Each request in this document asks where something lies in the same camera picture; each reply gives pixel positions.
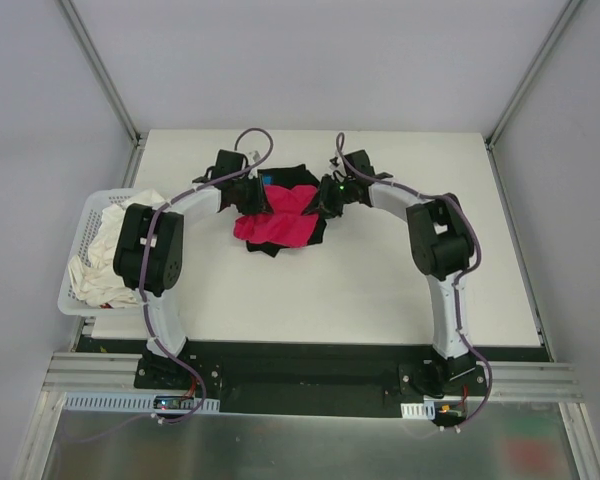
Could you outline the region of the black t shirt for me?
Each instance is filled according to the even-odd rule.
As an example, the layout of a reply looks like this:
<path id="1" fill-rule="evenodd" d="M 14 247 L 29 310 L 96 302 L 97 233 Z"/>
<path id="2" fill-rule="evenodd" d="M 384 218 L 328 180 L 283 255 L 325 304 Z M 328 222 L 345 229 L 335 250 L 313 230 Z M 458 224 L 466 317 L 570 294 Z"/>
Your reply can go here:
<path id="1" fill-rule="evenodd" d="M 307 210 L 320 182 L 304 164 L 262 169 L 256 176 L 243 175 L 221 183 L 221 207 L 233 206 L 239 217 L 233 236 L 251 253 L 272 258 L 283 249 L 320 244 L 326 220 Z"/>

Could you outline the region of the right aluminium frame post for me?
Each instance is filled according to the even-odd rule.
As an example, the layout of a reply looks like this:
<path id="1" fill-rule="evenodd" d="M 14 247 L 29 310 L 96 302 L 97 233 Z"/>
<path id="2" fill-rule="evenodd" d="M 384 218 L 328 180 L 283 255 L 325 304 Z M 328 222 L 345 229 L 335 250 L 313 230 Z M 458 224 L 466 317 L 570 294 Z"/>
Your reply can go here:
<path id="1" fill-rule="evenodd" d="M 523 101 L 530 93 L 534 83 L 539 78 L 542 70 L 548 64 L 554 51 L 562 41 L 562 38 L 574 22 L 580 10 L 587 4 L 585 0 L 568 0 L 561 7 L 556 19 L 553 21 L 548 33 L 542 40 L 537 52 L 526 68 L 523 76 L 509 98 L 506 106 L 492 131 L 485 137 L 485 146 L 492 151 L 500 138 L 503 136 L 507 126 L 516 112 L 521 108 Z"/>

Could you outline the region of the white plastic laundry basket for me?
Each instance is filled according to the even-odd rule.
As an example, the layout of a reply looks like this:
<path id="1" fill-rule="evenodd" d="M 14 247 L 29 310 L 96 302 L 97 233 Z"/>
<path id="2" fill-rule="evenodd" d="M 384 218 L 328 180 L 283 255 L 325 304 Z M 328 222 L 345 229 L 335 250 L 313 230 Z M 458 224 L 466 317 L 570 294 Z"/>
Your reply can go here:
<path id="1" fill-rule="evenodd" d="M 165 199 L 153 189 L 98 191 L 84 205 L 62 280 L 58 308 L 84 317 L 142 311 L 138 294 L 147 232 Z M 183 218 L 163 212 L 157 220 L 146 268 L 148 300 L 165 299 L 182 270 Z"/>

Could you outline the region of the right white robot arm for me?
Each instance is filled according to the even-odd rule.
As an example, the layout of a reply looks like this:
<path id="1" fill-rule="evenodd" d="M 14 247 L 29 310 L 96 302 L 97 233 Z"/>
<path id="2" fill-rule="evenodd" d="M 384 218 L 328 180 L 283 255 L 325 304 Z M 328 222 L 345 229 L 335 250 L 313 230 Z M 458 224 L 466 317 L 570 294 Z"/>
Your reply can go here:
<path id="1" fill-rule="evenodd" d="M 406 223 L 410 252 L 427 280 L 434 333 L 430 382 L 441 394 L 453 394 L 475 368 L 469 348 L 466 277 L 480 265 L 481 250 L 466 216 L 451 194 L 425 194 L 387 173 L 378 174 L 366 151 L 338 152 L 332 172 L 322 177 L 306 211 L 330 219 L 360 203 Z"/>

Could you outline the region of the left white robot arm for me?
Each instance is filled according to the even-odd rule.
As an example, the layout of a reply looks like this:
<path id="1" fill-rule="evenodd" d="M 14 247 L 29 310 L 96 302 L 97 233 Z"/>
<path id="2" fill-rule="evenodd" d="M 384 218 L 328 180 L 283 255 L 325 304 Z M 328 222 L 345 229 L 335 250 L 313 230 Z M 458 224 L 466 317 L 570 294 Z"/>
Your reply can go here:
<path id="1" fill-rule="evenodd" d="M 222 209 L 223 194 L 270 156 L 250 162 L 237 151 L 221 150 L 216 164 L 189 189 L 157 207 L 130 204 L 125 211 L 113 259 L 114 273 L 130 289 L 141 309 L 149 358 L 161 359 L 156 375 L 168 388 L 179 389 L 198 373 L 181 358 L 187 336 L 171 290 L 183 267 L 184 227 Z"/>

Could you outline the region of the aluminium frame post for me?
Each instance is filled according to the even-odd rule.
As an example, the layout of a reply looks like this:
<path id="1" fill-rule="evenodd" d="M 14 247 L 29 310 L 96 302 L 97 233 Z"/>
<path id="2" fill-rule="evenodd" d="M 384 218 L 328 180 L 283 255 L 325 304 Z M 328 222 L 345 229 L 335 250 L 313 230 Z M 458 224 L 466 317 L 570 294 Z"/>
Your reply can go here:
<path id="1" fill-rule="evenodd" d="M 62 17 L 66 21 L 69 30 L 76 40 L 85 60 L 93 74 L 96 82 L 101 88 L 105 99 L 109 103 L 119 124 L 134 146 L 139 144 L 141 134 L 134 124 L 131 115 L 126 108 L 94 40 L 87 28 L 85 21 L 75 4 L 71 0 L 57 0 L 55 2 Z"/>
<path id="2" fill-rule="evenodd" d="M 492 131 L 485 137 L 485 146 L 492 151 L 500 138 L 503 136 L 507 126 L 516 112 L 521 108 L 523 101 L 530 93 L 534 83 L 539 78 L 542 70 L 548 64 L 554 51 L 562 41 L 562 38 L 574 22 L 580 10 L 587 4 L 585 0 L 568 0 L 561 7 L 556 19 L 553 21 L 548 33 L 542 40 L 537 52 L 526 68 L 523 76 L 509 98 L 506 106 Z"/>

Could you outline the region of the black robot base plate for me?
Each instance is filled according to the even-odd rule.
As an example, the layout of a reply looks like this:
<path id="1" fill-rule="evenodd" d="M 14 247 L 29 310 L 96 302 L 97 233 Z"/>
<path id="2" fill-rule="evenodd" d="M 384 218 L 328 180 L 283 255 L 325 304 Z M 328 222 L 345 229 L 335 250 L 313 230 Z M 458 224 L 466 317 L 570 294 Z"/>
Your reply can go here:
<path id="1" fill-rule="evenodd" d="M 188 341 L 179 360 L 144 350 L 138 389 L 188 390 L 223 413 L 396 418 L 427 397 L 487 391 L 473 354 L 443 361 L 432 347 Z"/>

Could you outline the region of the pink t shirt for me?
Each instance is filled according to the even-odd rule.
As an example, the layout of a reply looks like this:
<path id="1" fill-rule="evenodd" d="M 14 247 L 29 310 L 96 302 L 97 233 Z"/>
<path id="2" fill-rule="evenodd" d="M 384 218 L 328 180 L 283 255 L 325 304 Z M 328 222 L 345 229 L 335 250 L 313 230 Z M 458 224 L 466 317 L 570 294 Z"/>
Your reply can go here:
<path id="1" fill-rule="evenodd" d="M 271 244 L 285 248 L 321 242 L 325 222 L 318 214 L 303 213 L 317 190 L 313 185 L 265 185 L 270 212 L 239 217 L 234 223 L 234 237 L 251 246 Z"/>

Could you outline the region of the cream t shirt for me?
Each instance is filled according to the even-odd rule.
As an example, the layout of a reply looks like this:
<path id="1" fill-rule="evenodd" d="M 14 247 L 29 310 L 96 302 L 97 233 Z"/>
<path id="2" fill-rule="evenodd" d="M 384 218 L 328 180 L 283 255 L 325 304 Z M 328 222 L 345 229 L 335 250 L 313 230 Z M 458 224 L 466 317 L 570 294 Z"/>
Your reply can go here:
<path id="1" fill-rule="evenodd" d="M 106 191 L 101 208 L 91 206 L 80 236 L 78 252 L 68 261 L 70 288 L 76 300 L 97 309 L 127 309 L 138 302 L 132 290 L 114 273 L 113 260 L 126 210 L 131 204 L 158 206 L 165 201 L 155 189 L 118 195 Z"/>

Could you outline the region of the left aluminium frame post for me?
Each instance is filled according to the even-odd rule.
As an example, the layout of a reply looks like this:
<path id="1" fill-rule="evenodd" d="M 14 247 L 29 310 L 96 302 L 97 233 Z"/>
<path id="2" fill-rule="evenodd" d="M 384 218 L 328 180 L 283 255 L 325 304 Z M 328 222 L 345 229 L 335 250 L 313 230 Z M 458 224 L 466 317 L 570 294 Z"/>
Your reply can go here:
<path id="1" fill-rule="evenodd" d="M 85 60 L 93 74 L 96 82 L 101 88 L 105 99 L 109 103 L 119 124 L 134 146 L 139 144 L 141 134 L 134 124 L 131 115 L 126 108 L 94 40 L 87 28 L 85 21 L 75 4 L 71 0 L 57 0 L 55 2 L 62 17 L 66 21 L 69 30 L 76 40 Z"/>

